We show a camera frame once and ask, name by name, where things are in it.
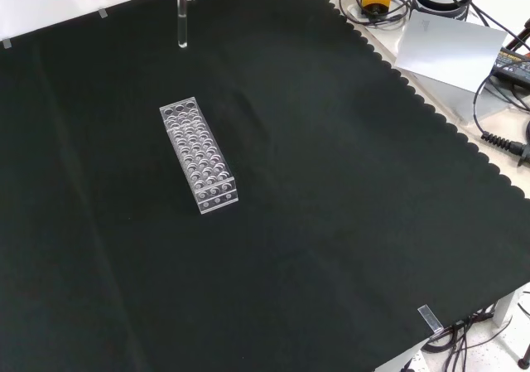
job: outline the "black cable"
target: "black cable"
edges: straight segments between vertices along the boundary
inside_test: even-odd
[[[528,112],[530,112],[530,107],[528,107],[528,104],[526,104],[524,102],[523,98],[517,94],[517,91],[515,89],[515,84],[512,84],[511,90],[512,90],[513,97],[515,97],[515,99],[517,99],[518,102],[523,105],[524,109],[526,109]]]
[[[530,312],[527,312],[527,310],[523,306],[521,306],[521,303],[517,303],[517,305],[526,316],[530,317]]]
[[[468,345],[465,347],[466,350],[469,350],[469,349],[472,349],[474,347],[479,347],[480,345],[485,345],[486,343],[490,343],[493,339],[495,339],[498,335],[500,335],[501,333],[503,333],[504,331],[506,331],[506,329],[510,326],[510,324],[512,323],[512,318],[510,318],[510,321],[508,322],[508,324],[503,328],[501,329],[499,332],[497,332],[495,335],[493,335],[492,337],[490,337],[487,341],[483,341],[482,343],[479,343],[477,345]]]
[[[499,67],[500,70],[503,70],[504,68],[506,67],[509,67],[511,65],[517,65],[517,64],[522,64],[522,63],[525,63],[525,62],[529,62],[530,59],[523,59],[521,61],[512,61],[508,64],[505,64],[505,65],[501,65]],[[479,88],[477,89],[477,91],[475,92],[475,96],[473,98],[473,120],[475,121],[475,124],[477,126],[477,128],[479,129],[480,132],[482,132],[482,134],[484,133],[487,133],[485,130],[482,129],[482,127],[480,126],[479,124],[479,120],[477,119],[477,98],[479,98],[479,93],[480,93],[480,90],[484,87],[484,85],[486,85],[486,82],[489,80],[489,78],[491,78],[492,76],[494,75],[494,72],[492,71],[491,73],[489,73],[489,75],[482,81],[482,83],[480,84]]]
[[[351,14],[349,14],[349,12],[346,12],[344,10],[342,0],[339,0],[339,9],[348,20],[350,20],[351,22],[355,24],[359,24],[362,26],[377,26],[378,24],[398,22],[402,20],[404,17],[406,17],[408,13],[410,12],[410,9],[412,8],[412,0],[398,0],[401,2],[401,4],[395,7],[394,9],[390,10],[389,12],[376,13],[376,12],[371,12],[365,9],[362,6],[362,3],[360,0],[356,0],[356,1],[357,1],[357,4],[359,5],[359,8],[361,9],[361,12],[364,13],[364,15],[366,15],[369,18],[367,21],[360,21],[356,19],[355,17],[353,17]],[[402,9],[403,7],[405,7],[404,12],[395,14],[393,16],[389,16],[389,14],[394,13],[397,10]]]
[[[513,39],[515,39],[516,41],[519,41],[521,43],[522,46],[526,47],[529,51],[530,51],[530,46],[525,42],[523,41],[521,38],[519,38],[519,36],[515,35],[513,32],[511,32],[508,28],[506,28],[505,26],[503,26],[500,22],[498,22],[497,20],[495,20],[494,18],[492,18],[488,13],[486,13],[484,10],[482,10],[481,8],[479,8],[478,6],[476,6],[474,3],[471,3],[471,5],[473,6],[473,9],[475,9],[475,11],[477,12],[480,12],[480,14],[482,14],[483,16],[486,16],[491,22],[495,23],[497,26],[501,27],[503,30],[505,30],[508,34],[510,34]]]
[[[464,342],[465,348],[464,348],[464,362],[462,363],[462,372],[465,372],[465,365],[467,364],[467,335],[464,336]]]
[[[491,78],[488,79],[488,83],[490,85],[492,85],[495,90],[497,90],[497,92],[503,96],[504,100],[506,100],[508,103],[510,103],[511,105],[513,105],[514,107],[516,107],[517,109],[520,109],[521,111],[525,112],[525,113],[530,113],[530,109],[528,109],[527,105],[523,102],[523,105],[519,105],[517,103],[515,103],[512,99],[510,99],[492,80]]]

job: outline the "cable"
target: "cable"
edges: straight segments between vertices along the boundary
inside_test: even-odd
[[[453,351],[456,351],[455,346],[458,345],[458,342],[462,340],[464,334],[471,328],[471,326],[477,322],[487,321],[490,318],[493,318],[496,304],[494,304],[491,309],[488,311],[488,308],[479,310],[476,313],[473,313],[466,321],[460,321],[456,324],[447,327],[442,331],[438,336],[431,338],[423,347],[422,350],[428,353],[442,353],[453,348]],[[458,337],[458,332],[464,328],[464,333],[462,336]],[[443,339],[444,337],[451,336],[449,341],[444,345],[433,345],[432,343]]]
[[[491,78],[488,79],[488,83],[490,85],[492,85],[495,90],[497,90],[497,92],[503,96],[504,100],[506,100],[508,103],[510,103],[511,105],[513,105],[514,107],[516,107],[517,109],[520,109],[521,111],[525,112],[525,113],[530,113],[530,109],[527,109],[527,105],[523,102],[523,105],[519,105],[517,103],[515,103],[512,99],[510,99],[506,94],[504,94],[504,92],[491,80]],[[495,95],[491,90],[489,90],[488,88],[485,88],[487,91],[489,91],[491,94]]]
[[[530,312],[527,312],[526,309],[525,309],[523,306],[521,306],[521,303],[517,303],[517,305],[519,306],[519,308],[521,309],[521,311],[524,312],[524,315],[525,315],[525,316],[530,317]]]
[[[406,17],[408,15],[408,13],[410,12],[411,8],[412,8],[412,0],[398,0],[398,1],[401,2],[401,4],[398,5],[397,7],[395,7],[394,9],[390,10],[389,12],[376,13],[376,12],[371,12],[371,11],[365,9],[362,6],[362,3],[361,3],[360,0],[355,0],[355,1],[357,1],[357,4],[359,5],[359,8],[360,8],[361,12],[366,17],[369,18],[367,21],[360,21],[360,20],[356,19],[355,17],[353,17],[351,14],[349,14],[349,12],[346,12],[344,10],[343,4],[342,4],[342,0],[339,0],[339,9],[342,12],[342,14],[348,20],[350,20],[351,22],[353,22],[355,24],[359,24],[359,25],[362,25],[362,26],[377,26],[378,24],[384,24],[384,23],[390,23],[390,22],[398,22],[398,21],[402,20],[404,17]],[[393,16],[389,16],[389,14],[394,13],[394,12],[402,9],[403,7],[405,8],[404,12],[395,14]]]
[[[529,59],[524,59],[521,61],[512,61],[511,63],[505,64],[500,66],[499,68],[503,70],[506,67],[509,67],[511,65],[516,64],[522,64],[525,62],[530,61]],[[494,72],[492,71],[489,73],[489,75],[482,81],[479,88],[475,92],[475,96],[473,98],[473,120],[475,121],[475,125],[479,129],[479,131],[482,133],[481,138],[485,140],[486,142],[493,144],[495,147],[502,148],[503,150],[506,150],[513,155],[517,155],[519,158],[518,165],[521,166],[524,162],[530,163],[530,145],[528,144],[522,144],[520,142],[513,142],[511,140],[508,140],[507,138],[501,138],[499,136],[496,136],[492,133],[486,132],[479,123],[479,120],[477,119],[477,98],[479,98],[480,90],[484,87],[486,82],[494,75]]]
[[[513,32],[511,32],[508,28],[506,28],[505,26],[503,26],[500,22],[498,22],[497,20],[495,20],[494,18],[492,18],[488,13],[486,13],[484,10],[480,9],[478,6],[476,6],[474,3],[471,3],[471,5],[473,6],[473,9],[475,9],[475,11],[477,12],[480,12],[480,14],[482,14],[483,16],[486,16],[491,22],[495,23],[497,26],[501,27],[503,30],[505,30],[508,34],[510,34],[511,36],[513,36],[513,39],[515,39],[516,41],[519,41],[519,43],[526,47],[529,51],[530,51],[530,46],[525,42],[523,41],[521,38],[519,38],[519,36],[515,35]]]
[[[486,343],[490,343],[493,339],[495,339],[498,335],[500,335],[501,333],[503,333],[504,331],[506,331],[506,329],[510,326],[510,324],[512,323],[512,319],[513,317],[510,318],[510,321],[508,322],[508,324],[506,324],[506,326],[501,329],[499,332],[497,332],[495,335],[493,335],[492,337],[490,337],[488,340],[486,341],[483,341],[482,343],[479,343],[479,344],[476,344],[476,345],[468,345],[465,347],[466,350],[469,350],[469,349],[472,349],[474,347],[479,347],[480,345],[485,345]]]
[[[519,96],[517,94],[517,92],[515,91],[515,84],[512,84],[512,89],[511,90],[512,90],[513,97],[515,97],[515,99],[517,99],[518,102],[523,105],[524,109],[526,109],[528,112],[530,112],[530,107],[528,107],[528,104],[526,104],[524,102],[524,100],[521,98],[521,96]]]

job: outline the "black cloth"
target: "black cloth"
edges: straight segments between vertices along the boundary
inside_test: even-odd
[[[530,281],[520,190],[327,0],[140,0],[0,53],[0,365],[370,371]],[[194,96],[239,202],[200,215]]]

